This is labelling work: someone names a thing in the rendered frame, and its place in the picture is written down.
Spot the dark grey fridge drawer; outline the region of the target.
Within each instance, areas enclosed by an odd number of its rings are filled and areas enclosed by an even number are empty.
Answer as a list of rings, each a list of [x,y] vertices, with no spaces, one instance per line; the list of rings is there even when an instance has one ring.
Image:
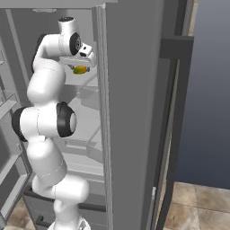
[[[37,226],[36,219],[39,215],[42,215],[45,222],[52,224],[55,221],[54,200],[36,194],[32,190],[30,183],[27,184],[23,192],[23,200],[31,215],[35,229],[48,230],[46,227]],[[87,220],[92,230],[108,230],[105,199],[103,196],[91,194],[86,202],[79,205],[79,212]]]

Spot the grey fridge door with shelves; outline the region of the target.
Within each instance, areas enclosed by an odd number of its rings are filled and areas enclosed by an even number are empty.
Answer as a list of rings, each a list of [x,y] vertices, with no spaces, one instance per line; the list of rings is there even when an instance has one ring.
[[[12,128],[13,112],[20,105],[0,38],[0,230],[6,227],[31,176],[23,144]]]

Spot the yellow green mango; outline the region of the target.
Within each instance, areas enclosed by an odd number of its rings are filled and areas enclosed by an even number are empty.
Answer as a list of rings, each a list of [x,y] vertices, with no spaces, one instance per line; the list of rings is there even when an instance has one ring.
[[[90,68],[87,66],[76,66],[73,70],[73,73],[75,75],[82,75],[89,71],[90,71]]]

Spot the grey fridge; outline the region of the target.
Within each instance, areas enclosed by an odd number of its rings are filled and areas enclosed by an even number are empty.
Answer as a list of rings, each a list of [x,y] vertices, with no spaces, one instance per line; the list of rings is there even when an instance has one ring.
[[[82,43],[92,48],[96,66],[89,67],[90,71],[82,75],[73,73],[76,66],[62,64],[60,57],[56,59],[66,72],[59,100],[75,112],[76,128],[72,136],[54,137],[53,141],[64,156],[67,172],[89,182],[89,196],[100,195],[104,199],[108,195],[106,135],[109,128],[105,118],[109,107],[105,88],[108,76],[103,16],[107,4],[115,2],[117,0],[0,0],[0,38],[21,103],[18,109],[32,106],[27,89],[38,38],[42,34],[58,34],[60,18],[73,17]],[[32,184],[35,172],[27,157],[28,144],[21,142],[31,169],[27,184]]]

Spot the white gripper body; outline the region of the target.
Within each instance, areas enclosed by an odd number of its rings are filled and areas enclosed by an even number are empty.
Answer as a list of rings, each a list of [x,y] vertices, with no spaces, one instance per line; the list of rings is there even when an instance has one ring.
[[[62,64],[72,66],[95,67],[97,63],[96,56],[93,52],[91,52],[88,57],[60,57],[59,60]]]

